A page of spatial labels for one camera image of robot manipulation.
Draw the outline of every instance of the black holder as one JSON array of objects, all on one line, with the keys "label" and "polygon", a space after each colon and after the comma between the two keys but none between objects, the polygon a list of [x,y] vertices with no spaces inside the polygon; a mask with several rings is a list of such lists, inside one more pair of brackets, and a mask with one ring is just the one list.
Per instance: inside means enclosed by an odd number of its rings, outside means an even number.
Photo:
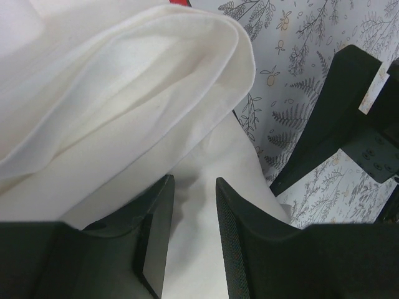
[{"label": "black holder", "polygon": [[296,229],[223,178],[216,204],[230,299],[399,298],[398,225]]},{"label": "black holder", "polygon": [[79,231],[0,224],[0,298],[161,298],[175,191],[165,176]]},{"label": "black holder", "polygon": [[[399,60],[369,113],[358,108],[381,62],[354,45],[337,52],[320,97],[299,141],[276,180],[274,195],[311,172],[341,148],[376,182],[384,183],[399,174]],[[399,212],[398,192],[388,202],[390,214]]]}]

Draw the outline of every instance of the black mesh texture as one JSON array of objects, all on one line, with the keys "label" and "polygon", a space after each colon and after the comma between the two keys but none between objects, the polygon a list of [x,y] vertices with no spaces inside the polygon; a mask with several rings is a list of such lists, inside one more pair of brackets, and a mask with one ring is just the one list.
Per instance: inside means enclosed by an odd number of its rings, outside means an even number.
[{"label": "black mesh texture", "polygon": [[219,189],[216,197],[229,298],[250,299],[243,251],[238,233],[239,227],[223,193]]}]

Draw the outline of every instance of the floral patterned paper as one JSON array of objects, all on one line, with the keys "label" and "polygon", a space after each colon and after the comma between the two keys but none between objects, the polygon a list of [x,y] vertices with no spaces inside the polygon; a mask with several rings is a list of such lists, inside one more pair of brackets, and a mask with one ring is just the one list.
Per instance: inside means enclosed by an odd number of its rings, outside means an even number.
[{"label": "floral patterned paper", "polygon": [[[368,112],[399,57],[399,0],[191,0],[247,31],[254,86],[235,109],[271,183],[287,163],[320,95],[334,54],[355,44],[383,62],[361,111]],[[377,184],[341,150],[278,197],[292,225],[373,222],[395,183]]]}]

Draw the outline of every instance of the red object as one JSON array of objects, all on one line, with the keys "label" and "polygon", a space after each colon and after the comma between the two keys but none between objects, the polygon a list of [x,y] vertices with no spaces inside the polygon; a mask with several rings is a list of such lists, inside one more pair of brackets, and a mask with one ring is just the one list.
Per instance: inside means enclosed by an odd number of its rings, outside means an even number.
[{"label": "red object", "polygon": [[171,3],[180,4],[184,6],[190,6],[188,0],[169,0]]}]

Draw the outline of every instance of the white cloth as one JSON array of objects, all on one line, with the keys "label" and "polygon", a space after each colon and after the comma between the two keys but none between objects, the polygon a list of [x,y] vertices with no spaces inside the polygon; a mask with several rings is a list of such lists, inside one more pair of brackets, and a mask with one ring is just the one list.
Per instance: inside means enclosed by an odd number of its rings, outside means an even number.
[{"label": "white cloth", "polygon": [[254,80],[250,41],[165,1],[83,2],[33,1],[43,29],[0,50],[0,221],[81,229],[172,172],[164,297],[226,298],[216,178],[286,220],[230,113]]}]

